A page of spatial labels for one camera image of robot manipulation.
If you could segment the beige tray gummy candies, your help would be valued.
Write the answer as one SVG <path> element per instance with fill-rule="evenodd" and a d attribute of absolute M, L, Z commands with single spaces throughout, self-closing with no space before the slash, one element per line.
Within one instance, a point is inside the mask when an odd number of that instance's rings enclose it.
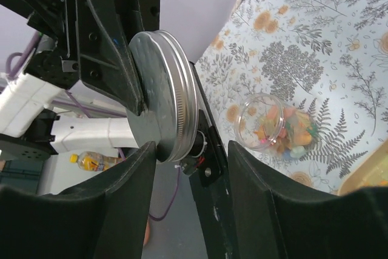
<path fill-rule="evenodd" d="M 342 183 L 342 196 L 362 187 L 387 187 L 387 141 L 360 164 Z"/>

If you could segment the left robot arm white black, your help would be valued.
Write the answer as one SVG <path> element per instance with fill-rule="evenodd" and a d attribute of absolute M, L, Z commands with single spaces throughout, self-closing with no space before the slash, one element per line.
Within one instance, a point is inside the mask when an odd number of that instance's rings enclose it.
<path fill-rule="evenodd" d="M 129 42 L 159 28 L 160 0 L 1 0 L 35 34 L 7 61 L 1 92 L 1 149 L 27 161 L 62 151 L 74 127 L 50 110 L 77 83 L 139 115 L 144 95 Z"/>

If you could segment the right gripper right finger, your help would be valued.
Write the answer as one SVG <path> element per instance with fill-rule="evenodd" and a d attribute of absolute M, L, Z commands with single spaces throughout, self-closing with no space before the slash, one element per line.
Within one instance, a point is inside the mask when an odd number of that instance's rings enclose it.
<path fill-rule="evenodd" d="M 387 189 L 344 196 L 305 186 L 228 145 L 241 258 L 386 258 Z"/>

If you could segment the silver jar lid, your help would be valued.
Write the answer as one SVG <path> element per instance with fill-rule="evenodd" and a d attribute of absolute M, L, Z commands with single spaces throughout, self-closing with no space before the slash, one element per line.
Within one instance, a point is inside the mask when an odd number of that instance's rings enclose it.
<path fill-rule="evenodd" d="M 127 112 L 137 145 L 156 143 L 159 162 L 187 156 L 198 127 L 198 95 L 192 66 L 176 38 L 169 32 L 137 33 L 129 44 L 137 66 L 145 109 Z"/>

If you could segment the clear glass jar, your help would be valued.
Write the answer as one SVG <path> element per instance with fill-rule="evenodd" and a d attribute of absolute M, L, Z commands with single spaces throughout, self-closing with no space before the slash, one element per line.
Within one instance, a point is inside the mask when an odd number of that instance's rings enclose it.
<path fill-rule="evenodd" d="M 242 102 L 234 126 L 242 146 L 283 160 L 302 158 L 318 140 L 318 127 L 310 114 L 266 93 Z"/>

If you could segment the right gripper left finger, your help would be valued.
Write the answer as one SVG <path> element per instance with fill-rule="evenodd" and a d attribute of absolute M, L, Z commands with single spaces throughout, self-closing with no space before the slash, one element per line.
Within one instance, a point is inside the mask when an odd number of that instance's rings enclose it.
<path fill-rule="evenodd" d="M 59 194 L 1 186 L 2 258 L 141 258 L 156 169 L 148 142 Z"/>

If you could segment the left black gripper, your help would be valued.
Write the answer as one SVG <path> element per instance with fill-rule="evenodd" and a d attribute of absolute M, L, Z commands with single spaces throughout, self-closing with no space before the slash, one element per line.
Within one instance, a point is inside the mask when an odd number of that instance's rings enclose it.
<path fill-rule="evenodd" d="M 27 73 L 62 89 L 81 81 L 140 115 L 145 98 L 129 42 L 159 27 L 160 0 L 1 0 L 51 38 Z"/>

